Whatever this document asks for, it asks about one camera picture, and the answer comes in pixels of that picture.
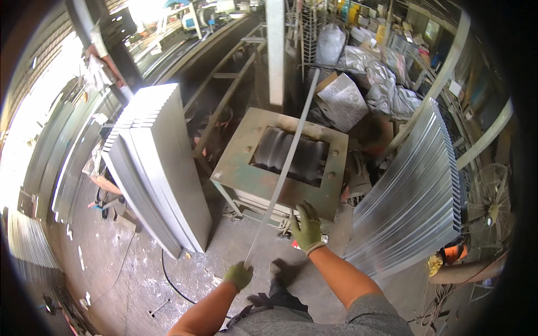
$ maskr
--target hand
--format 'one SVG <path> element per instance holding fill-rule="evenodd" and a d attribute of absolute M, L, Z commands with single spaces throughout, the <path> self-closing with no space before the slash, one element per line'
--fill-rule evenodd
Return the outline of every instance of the hand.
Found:
<path fill-rule="evenodd" d="M 321 222 L 317 216 L 316 210 L 306 201 L 297 205 L 297 210 L 301 216 L 301 227 L 297 217 L 291 217 L 291 229 L 293 237 L 297 244 L 306 255 L 309 255 L 313 250 L 324 246 L 321 241 Z"/>
<path fill-rule="evenodd" d="M 246 269 L 244 261 L 238 262 L 228 268 L 222 281 L 233 283 L 237 288 L 237 292 L 240 292 L 252 280 L 253 270 L 252 266 L 250 266 L 249 269 Z"/>

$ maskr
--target forearm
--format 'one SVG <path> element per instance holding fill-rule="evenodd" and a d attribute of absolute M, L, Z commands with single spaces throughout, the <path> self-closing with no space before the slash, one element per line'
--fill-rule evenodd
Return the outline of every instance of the forearm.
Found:
<path fill-rule="evenodd" d="M 237 293 L 237 287 L 233 283 L 221 283 L 208 296 L 187 310 L 167 336 L 214 335 L 221 328 Z"/>
<path fill-rule="evenodd" d="M 346 309 L 362 295 L 383 295 L 374 280 L 334 254 L 327 246 L 313 250 L 308 256 Z"/>

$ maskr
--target black cable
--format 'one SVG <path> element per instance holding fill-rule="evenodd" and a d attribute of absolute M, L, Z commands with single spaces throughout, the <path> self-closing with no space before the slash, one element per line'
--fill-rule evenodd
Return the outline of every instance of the black cable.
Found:
<path fill-rule="evenodd" d="M 161 265 L 162 265 L 162 272 L 165 274 L 166 281 L 175 290 L 175 292 L 178 293 L 182 298 L 187 300 L 189 303 L 196 304 L 196 302 L 192 301 L 191 299 L 183 295 L 183 293 L 180 292 L 179 289 L 177 289 L 174 286 L 172 281 L 170 281 L 170 278 L 168 277 L 168 274 L 166 273 L 166 269 L 165 269 L 165 250 L 164 249 L 161 249 Z"/>
<path fill-rule="evenodd" d="M 99 295 L 99 297 L 95 300 L 94 304 L 97 303 L 97 301 L 99 301 L 106 293 L 108 293 L 112 288 L 114 288 L 114 286 L 116 285 L 116 283 L 118 282 L 118 279 L 119 279 L 119 275 L 122 273 L 122 270 L 123 270 L 123 265 L 125 265 L 125 260 L 127 260 L 127 253 L 129 253 L 129 248 L 131 247 L 131 243 L 133 242 L 133 238 L 135 237 L 135 232 L 133 232 L 132 236 L 131 236 L 131 239 L 129 240 L 129 244 L 127 245 L 127 249 L 125 250 L 125 254 L 123 255 L 123 261 L 122 261 L 122 265 L 120 266 L 119 268 L 119 272 L 118 272 L 118 276 L 116 276 L 116 280 L 114 280 L 114 283 L 112 284 L 112 286 L 110 286 L 109 289 L 106 290 L 106 292 L 104 292 L 103 294 Z"/>

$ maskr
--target gray shirt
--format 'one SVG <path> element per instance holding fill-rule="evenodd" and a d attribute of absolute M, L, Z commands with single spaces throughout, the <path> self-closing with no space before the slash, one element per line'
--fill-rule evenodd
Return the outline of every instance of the gray shirt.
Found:
<path fill-rule="evenodd" d="M 227 335 L 413 335 L 388 300 L 379 294 L 356 299 L 348 309 L 345 323 L 317 324 L 309 314 L 285 307 L 255 308 L 245 318 L 231 324 Z"/>

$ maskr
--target fan blade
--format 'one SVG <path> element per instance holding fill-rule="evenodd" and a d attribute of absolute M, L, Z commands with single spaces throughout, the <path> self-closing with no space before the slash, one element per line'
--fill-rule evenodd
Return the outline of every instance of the fan blade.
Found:
<path fill-rule="evenodd" d="M 500 199 L 501 199 L 501 196 L 503 195 L 504 193 L 504 188 L 505 188 L 505 185 L 506 185 L 506 180 L 507 180 L 507 177 L 508 177 L 508 169 L 506 170 L 506 173 L 504 174 L 504 176 L 502 177 L 502 182 L 501 182 L 501 186 L 499 188 L 499 191 L 497 192 L 497 197 L 495 198 L 495 203 L 499 203 Z"/>

